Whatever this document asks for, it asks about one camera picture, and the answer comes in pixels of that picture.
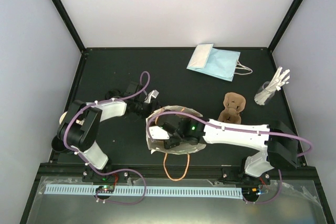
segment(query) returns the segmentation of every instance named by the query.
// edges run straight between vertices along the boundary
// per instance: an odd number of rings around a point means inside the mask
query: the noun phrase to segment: white wall
[[[291,70],[285,88],[298,132],[312,140],[307,155],[316,166],[336,217],[336,4],[304,0],[275,50],[278,65]]]
[[[62,0],[87,47],[268,47],[293,0]]]
[[[0,0],[0,219],[19,223],[79,50],[51,0]]]

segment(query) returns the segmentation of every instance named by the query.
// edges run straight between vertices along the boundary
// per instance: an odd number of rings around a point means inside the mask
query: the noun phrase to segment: red wire
[[[269,189],[264,180],[261,177],[259,179],[261,180],[262,184],[265,185],[267,189]]]
[[[114,184],[113,184],[113,186],[115,187],[116,186],[116,184],[117,184],[117,181],[118,181],[118,175],[117,174],[115,174],[115,173],[113,173],[113,175],[115,176],[115,179],[114,179]]]

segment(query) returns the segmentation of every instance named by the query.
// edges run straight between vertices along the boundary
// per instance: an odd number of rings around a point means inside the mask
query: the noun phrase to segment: black table surface
[[[125,90],[131,81],[138,81],[146,70],[151,74],[147,91],[160,93],[162,105],[181,105],[217,119],[224,109],[227,92],[236,92],[246,98],[246,107],[241,113],[242,124],[268,124],[280,120],[292,129],[290,115],[280,92],[266,106],[254,102],[258,88],[272,79],[275,68],[265,49],[239,49],[239,61],[253,69],[245,76],[235,75],[233,82],[217,79],[202,73],[187,70],[194,48],[127,48],[89,49],[75,95],[76,100],[92,102],[104,100],[108,90]],[[112,118],[100,124],[97,143],[109,156],[112,163],[134,165],[160,165],[163,153],[151,154],[145,139],[145,120],[135,115]],[[255,150],[226,144],[207,145],[191,155],[191,166],[240,165],[243,158],[254,155]],[[60,154],[59,163],[82,163],[74,155]],[[168,165],[185,166],[185,155],[170,155]]]

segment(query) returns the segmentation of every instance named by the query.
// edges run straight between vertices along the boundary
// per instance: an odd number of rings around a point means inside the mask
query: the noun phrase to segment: black metal frame
[[[272,56],[272,52],[274,51],[275,47],[278,45],[281,37],[283,36],[285,30],[287,29],[290,21],[292,20],[292,18],[294,17],[294,14],[296,13],[296,11],[298,10],[300,4],[302,3],[303,0],[293,0],[289,10],[287,11],[280,27],[278,28],[273,40],[271,41],[270,45],[268,48],[261,48],[264,50],[268,50],[268,54],[269,57],[272,59],[273,61],[273,65],[274,68],[276,69],[276,65]],[[78,64],[78,68],[76,71],[76,75],[74,78],[74,81],[72,83],[71,86],[71,90],[70,90],[70,94],[66,103],[66,107],[65,107],[65,111],[68,109],[70,103],[74,100],[74,97],[76,95],[77,92],[77,88],[82,76],[82,72],[87,60],[87,50],[84,44],[82,43],[69,15],[67,14],[64,5],[62,4],[61,0],[52,0],[52,2],[54,3],[57,11],[59,12],[61,18],[63,19],[65,25],[67,26],[70,34],[72,35],[74,41],[76,42],[79,50],[81,51],[82,55]],[[287,112],[290,115],[291,118],[291,122],[292,122],[292,126],[293,129],[296,132],[295,129],[295,125],[294,125],[294,121],[292,119],[291,113],[290,113],[290,109],[287,103],[287,99],[285,96],[285,93],[283,91],[281,91],[281,94],[285,100],[286,103],[286,108],[287,108]],[[26,204],[26,208],[24,210],[22,219],[20,223],[26,223],[28,220],[28,216],[29,216],[29,212],[31,209],[31,206],[33,204],[35,195],[36,195],[36,190],[38,188],[40,179],[42,176],[76,176],[76,177],[81,177],[83,175],[83,171],[85,169],[84,164],[80,165],[80,164],[57,164],[57,159],[58,159],[58,155],[55,154],[54,152],[51,153],[50,159],[49,159],[49,163],[43,163],[40,165],[39,170],[37,172],[35,181],[33,183],[27,204]],[[332,213],[331,210],[329,208],[326,196],[324,194],[323,191],[323,187],[321,185],[321,181],[319,179],[318,173],[315,169],[315,167],[309,167],[309,166],[305,166],[306,165],[306,159],[305,157],[302,157],[301,162],[303,164],[303,167],[299,167],[297,170],[295,171],[283,171],[282,172],[282,177],[285,180],[312,180],[314,181],[316,190],[318,192],[321,204],[323,206],[323,211],[324,211],[324,215],[327,219],[328,223],[334,223],[333,217],[332,217]],[[133,167],[128,167],[128,168],[133,168],[138,170],[140,173],[142,173],[144,175],[144,177],[160,177],[160,178],[165,178],[165,173],[163,172],[163,169],[161,167],[157,167],[157,166],[133,166]],[[181,168],[179,167],[170,167],[170,173],[172,176],[174,176],[175,174],[178,175],[181,173],[180,171]],[[187,174],[187,178],[213,178],[213,179],[217,179],[219,176],[221,176],[222,174],[222,169],[221,167],[193,167],[188,171]],[[277,179],[279,178],[279,174],[276,170],[272,170],[269,172],[269,175],[274,178]]]

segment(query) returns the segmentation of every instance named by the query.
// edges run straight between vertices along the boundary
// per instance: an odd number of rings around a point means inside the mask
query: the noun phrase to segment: glass panel
[[[245,204],[242,200],[222,198],[146,197],[134,206],[97,203],[93,196],[44,195],[47,184],[87,184],[80,178],[43,177],[28,223],[326,223],[313,181],[284,180],[280,196],[265,205]],[[149,179],[151,186],[221,186],[207,180]],[[272,181],[271,198],[277,191]],[[131,202],[135,197],[114,197]]]

